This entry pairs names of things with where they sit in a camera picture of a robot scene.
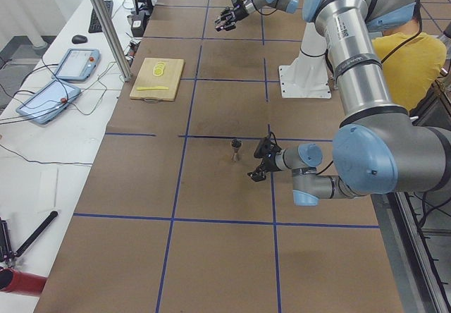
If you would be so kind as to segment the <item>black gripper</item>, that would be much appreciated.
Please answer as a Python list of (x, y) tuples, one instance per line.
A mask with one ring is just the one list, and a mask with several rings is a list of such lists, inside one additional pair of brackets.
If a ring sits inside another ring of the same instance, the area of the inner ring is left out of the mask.
[(283, 153), (268, 153), (266, 154), (259, 166), (259, 169), (256, 168), (254, 171), (249, 172), (247, 175), (251, 179), (255, 179), (255, 181), (264, 181), (266, 180), (267, 173), (270, 172), (279, 172), (283, 170)]
[(245, 19), (249, 13), (243, 6), (236, 6), (235, 8), (227, 7), (223, 9), (220, 15), (215, 19), (214, 25), (222, 25), (222, 30), (231, 31), (236, 28), (236, 23)]

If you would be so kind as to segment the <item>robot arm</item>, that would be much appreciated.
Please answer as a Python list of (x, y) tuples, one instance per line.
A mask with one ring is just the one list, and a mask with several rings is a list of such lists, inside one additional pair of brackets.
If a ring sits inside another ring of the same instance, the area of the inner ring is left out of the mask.
[(215, 19), (216, 31), (230, 31), (236, 28), (237, 22), (247, 18), (254, 12), (262, 15), (263, 7), (273, 8), (275, 11), (294, 13), (299, 6), (299, 0), (231, 0), (232, 7), (225, 7)]
[(320, 176), (321, 149), (312, 143), (281, 149), (269, 137), (249, 173), (262, 181), (270, 172), (292, 173), (294, 202), (391, 192), (450, 192), (450, 131), (413, 125), (393, 103), (369, 37), (406, 23), (415, 0), (304, 0), (302, 17), (325, 38), (345, 119), (333, 139), (334, 176)]

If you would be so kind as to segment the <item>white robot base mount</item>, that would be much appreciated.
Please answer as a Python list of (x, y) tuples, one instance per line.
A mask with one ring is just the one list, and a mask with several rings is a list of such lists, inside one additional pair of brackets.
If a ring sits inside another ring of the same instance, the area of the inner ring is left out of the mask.
[(279, 66), (280, 91), (285, 99), (330, 99), (326, 40), (307, 23), (299, 55), (289, 66)]

